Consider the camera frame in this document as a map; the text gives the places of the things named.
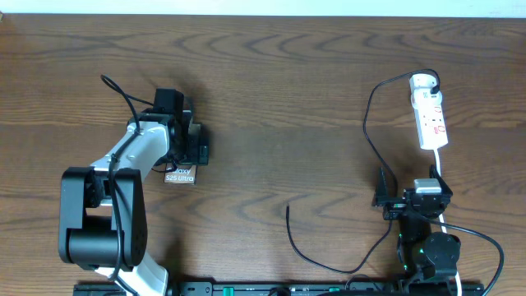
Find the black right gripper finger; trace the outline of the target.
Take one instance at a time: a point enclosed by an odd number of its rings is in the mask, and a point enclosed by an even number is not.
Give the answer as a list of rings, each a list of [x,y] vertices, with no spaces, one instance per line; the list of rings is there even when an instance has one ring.
[[[445,181],[443,180],[443,178],[439,174],[439,172],[437,170],[437,167],[434,164],[432,164],[430,166],[430,168],[429,168],[429,175],[430,175],[430,178],[434,178],[434,179],[436,179],[438,181],[438,183],[441,186],[441,189],[446,189],[447,188],[447,185],[446,185]]]
[[[387,186],[387,182],[385,178],[385,171],[382,167],[380,167],[378,171],[377,185],[375,189],[375,197],[388,197],[388,196],[389,196],[389,188]]]

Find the bronze Galaxy smartphone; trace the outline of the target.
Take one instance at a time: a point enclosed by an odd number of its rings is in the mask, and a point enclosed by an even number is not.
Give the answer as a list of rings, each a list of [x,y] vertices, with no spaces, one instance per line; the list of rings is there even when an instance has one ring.
[[[187,136],[187,152],[182,160],[177,162],[177,168],[173,172],[164,174],[164,182],[167,184],[195,185],[196,172],[199,165],[191,163],[189,158],[189,131]]]

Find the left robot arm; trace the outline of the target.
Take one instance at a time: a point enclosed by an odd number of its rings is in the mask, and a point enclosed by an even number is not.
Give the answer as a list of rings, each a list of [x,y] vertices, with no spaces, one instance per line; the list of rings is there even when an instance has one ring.
[[[125,295],[167,295],[169,274],[146,251],[142,183],[161,164],[202,166],[209,145],[185,96],[158,88],[151,107],[135,114],[122,139],[87,167],[62,175],[58,255],[104,275]]]

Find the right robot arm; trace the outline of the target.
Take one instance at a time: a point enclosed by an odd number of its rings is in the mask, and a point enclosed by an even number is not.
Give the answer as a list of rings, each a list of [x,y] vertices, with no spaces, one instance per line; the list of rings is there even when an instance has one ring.
[[[399,223],[397,253],[405,276],[395,288],[405,294],[462,295],[457,262],[461,242],[443,230],[432,231],[431,224],[450,204],[453,192],[430,167],[429,177],[414,181],[400,197],[389,193],[385,173],[378,173],[372,204],[383,209],[383,219]]]

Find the white charger plug adapter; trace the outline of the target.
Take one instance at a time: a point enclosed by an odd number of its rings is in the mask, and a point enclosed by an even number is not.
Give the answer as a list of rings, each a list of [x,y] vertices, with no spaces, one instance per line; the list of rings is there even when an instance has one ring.
[[[410,90],[413,93],[416,89],[430,89],[437,86],[437,79],[430,74],[418,73],[409,79]]]

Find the white power strip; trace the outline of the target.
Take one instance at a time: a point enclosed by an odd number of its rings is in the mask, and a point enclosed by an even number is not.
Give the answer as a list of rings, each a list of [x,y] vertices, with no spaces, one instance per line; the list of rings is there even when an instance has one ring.
[[[448,144],[442,103],[442,94],[430,89],[417,88],[411,95],[418,140],[423,150],[437,150]]]

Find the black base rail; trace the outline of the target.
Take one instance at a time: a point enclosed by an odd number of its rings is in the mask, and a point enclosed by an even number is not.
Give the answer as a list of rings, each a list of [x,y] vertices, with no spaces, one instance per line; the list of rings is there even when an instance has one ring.
[[[268,295],[456,295],[454,284],[413,284],[404,290],[391,283],[372,283],[366,280],[348,284],[213,284],[182,282],[167,290],[172,296],[268,296]]]

